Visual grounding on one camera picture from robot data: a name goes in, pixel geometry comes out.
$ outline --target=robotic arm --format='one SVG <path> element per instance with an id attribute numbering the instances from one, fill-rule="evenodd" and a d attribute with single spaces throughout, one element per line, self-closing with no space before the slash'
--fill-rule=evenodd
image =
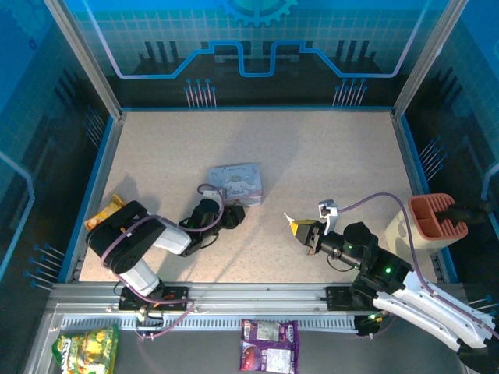
<path id="1" fill-rule="evenodd" d="M 331 200 L 321 202 L 319 211 L 327 223 L 290 220 L 292 232 L 309 255 L 325 252 L 359 271 L 350 287 L 354 301 L 388 311 L 431 333 L 477 372 L 497 371 L 499 340 L 491 331 L 499 329 L 492 316 L 460 302 L 427 279 L 422 284 L 409 263 L 378 246 L 377 236 L 363 222 L 350 224 L 343 235 L 335 233 L 338 217 Z"/>

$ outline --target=small box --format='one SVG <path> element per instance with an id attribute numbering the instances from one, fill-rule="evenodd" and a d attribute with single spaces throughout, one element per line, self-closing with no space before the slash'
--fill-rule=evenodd
<path id="1" fill-rule="evenodd" d="M 239 164 L 212 168 L 208 182 L 226 191 L 226 203 L 258 206 L 262 203 L 262 180 L 258 164 Z"/>

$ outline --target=perforated metal strip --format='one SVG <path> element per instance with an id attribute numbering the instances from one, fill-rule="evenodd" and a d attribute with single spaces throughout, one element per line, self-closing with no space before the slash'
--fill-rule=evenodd
<path id="1" fill-rule="evenodd" d="M 151 328 L 161 330 L 175 322 L 178 316 L 164 316 L 164 326 Z M 184 319 L 175 329 L 179 331 L 240 331 L 241 319 L 255 319 L 254 316 L 206 316 L 191 315 Z M 286 319 L 275 316 L 258 316 L 257 319 L 285 322 L 298 321 L 300 331 L 324 331 L 337 333 L 356 333 L 354 316 L 290 316 Z M 135 316 L 67 316 L 61 324 L 61 330 L 95 330 L 117 324 L 120 330 L 135 330 Z"/>

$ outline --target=beige table surface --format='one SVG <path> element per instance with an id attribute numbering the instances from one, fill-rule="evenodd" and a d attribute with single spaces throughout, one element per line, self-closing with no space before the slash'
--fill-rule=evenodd
<path id="1" fill-rule="evenodd" d="M 352 281 L 324 254 L 305 256 L 283 213 L 318 218 L 317 203 L 345 207 L 379 191 L 402 200 L 411 195 L 388 113 L 344 111 L 226 111 L 129 113 L 101 206 L 112 193 L 140 201 L 172 221 L 197 205 L 196 187 L 209 168 L 260 164 L 264 202 L 251 207 L 233 231 L 188 258 L 151 248 L 144 259 L 163 281 L 230 283 L 322 283 Z M 398 212 L 377 198 L 340 216 L 337 231 L 364 221 L 387 248 L 384 229 Z M 429 256 L 423 273 L 434 281 Z M 338 268 L 346 265 L 337 263 Z M 81 281 L 114 281 L 88 250 Z"/>

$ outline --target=snack bag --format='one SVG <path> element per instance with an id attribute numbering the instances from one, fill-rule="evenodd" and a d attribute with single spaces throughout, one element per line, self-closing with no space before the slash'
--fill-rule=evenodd
<path id="1" fill-rule="evenodd" d="M 298 373 L 298 323 L 242 320 L 239 370 Z"/>
<path id="2" fill-rule="evenodd" d="M 52 345 L 62 374 L 112 374 L 118 348 L 118 326 L 62 335 Z"/>
<path id="3" fill-rule="evenodd" d="M 108 206 L 106 206 L 99 214 L 96 214 L 88 221 L 85 221 L 85 227 L 88 231 L 91 231 L 103 220 L 110 217 L 112 214 L 116 213 L 124 206 L 125 203 L 123 202 L 123 200 L 121 200 L 118 195 L 113 195 Z"/>

